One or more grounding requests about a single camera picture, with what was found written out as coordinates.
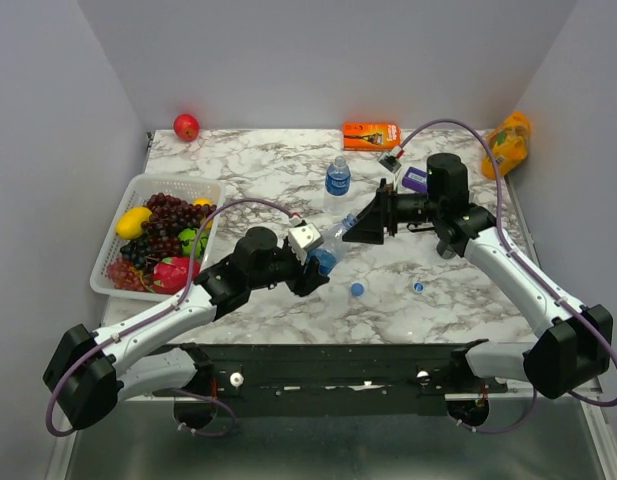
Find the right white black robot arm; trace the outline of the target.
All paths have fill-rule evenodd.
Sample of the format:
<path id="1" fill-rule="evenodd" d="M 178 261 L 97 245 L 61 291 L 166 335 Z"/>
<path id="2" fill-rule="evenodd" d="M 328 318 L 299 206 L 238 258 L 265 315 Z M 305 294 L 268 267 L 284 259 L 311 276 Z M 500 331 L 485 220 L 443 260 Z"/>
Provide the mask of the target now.
<path id="1" fill-rule="evenodd" d="M 526 381 L 556 399 L 605 373 L 613 319 L 601 305 L 587 307 L 557 286 L 498 231 L 495 217 L 471 202 L 468 173 L 448 153 L 427 160 L 427 191 L 398 193 L 380 183 L 375 197 L 344 235 L 348 243 L 381 245 L 401 224 L 429 223 L 440 250 L 450 250 L 486 274 L 526 319 L 537 340 L 531 345 L 478 340 L 458 351 L 448 379 L 468 392 L 484 378 Z"/>

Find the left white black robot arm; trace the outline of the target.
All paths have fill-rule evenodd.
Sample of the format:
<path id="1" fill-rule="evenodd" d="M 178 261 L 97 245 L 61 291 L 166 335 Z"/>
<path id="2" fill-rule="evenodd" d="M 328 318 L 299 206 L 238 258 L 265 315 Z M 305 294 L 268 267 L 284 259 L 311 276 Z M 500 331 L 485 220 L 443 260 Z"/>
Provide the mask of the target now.
<path id="1" fill-rule="evenodd" d="M 288 231 L 284 240 L 265 227 L 253 227 L 218 263 L 199 272 L 191 284 L 115 327 L 94 332 L 77 325 L 64 333 L 43 375 L 51 396 L 46 428 L 61 408 L 72 430 L 86 429 L 124 400 L 163 390 L 202 393 L 208 368 L 181 347 L 162 346 L 245 305 L 252 291 L 279 283 L 299 297 L 328 282 L 314 252 L 324 243 L 312 224 Z"/>

